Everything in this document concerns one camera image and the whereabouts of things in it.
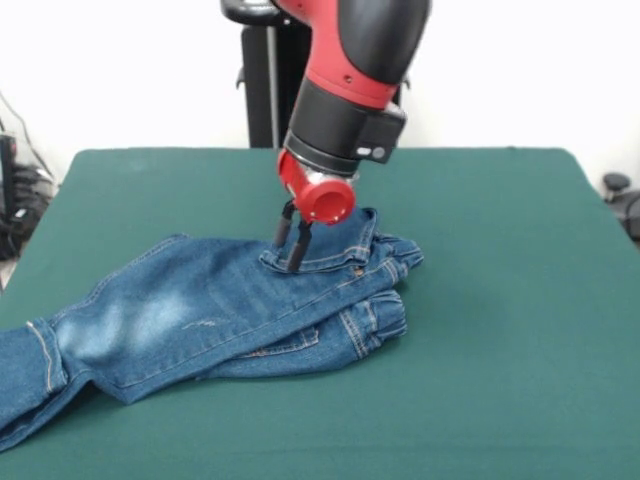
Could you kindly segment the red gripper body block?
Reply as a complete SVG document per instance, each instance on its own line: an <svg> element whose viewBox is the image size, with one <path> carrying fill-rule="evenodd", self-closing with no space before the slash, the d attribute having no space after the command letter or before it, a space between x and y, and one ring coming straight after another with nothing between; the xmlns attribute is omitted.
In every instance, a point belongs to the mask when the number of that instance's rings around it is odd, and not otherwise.
<svg viewBox="0 0 640 480"><path fill-rule="evenodd" d="M356 196L350 178L316 171L286 149L279 154L277 169L303 220L333 225L351 214Z"/></svg>

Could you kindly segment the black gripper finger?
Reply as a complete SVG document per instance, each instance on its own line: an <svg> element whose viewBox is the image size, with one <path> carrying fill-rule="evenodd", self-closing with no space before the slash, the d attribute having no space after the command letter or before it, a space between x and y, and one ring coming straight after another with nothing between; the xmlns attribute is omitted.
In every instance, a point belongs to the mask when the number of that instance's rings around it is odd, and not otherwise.
<svg viewBox="0 0 640 480"><path fill-rule="evenodd" d="M292 247L288 262L287 271L297 272L304 260L312 239L312 224L306 220L301 220L298 225L299 235L295 245Z"/></svg>
<svg viewBox="0 0 640 480"><path fill-rule="evenodd" d="M279 221L276 228L276 232L273 239L273 245L275 247L283 247L286 243L287 237L291 229L291 223L293 214L296 211L296 206L293 200L289 200L285 203Z"/></svg>

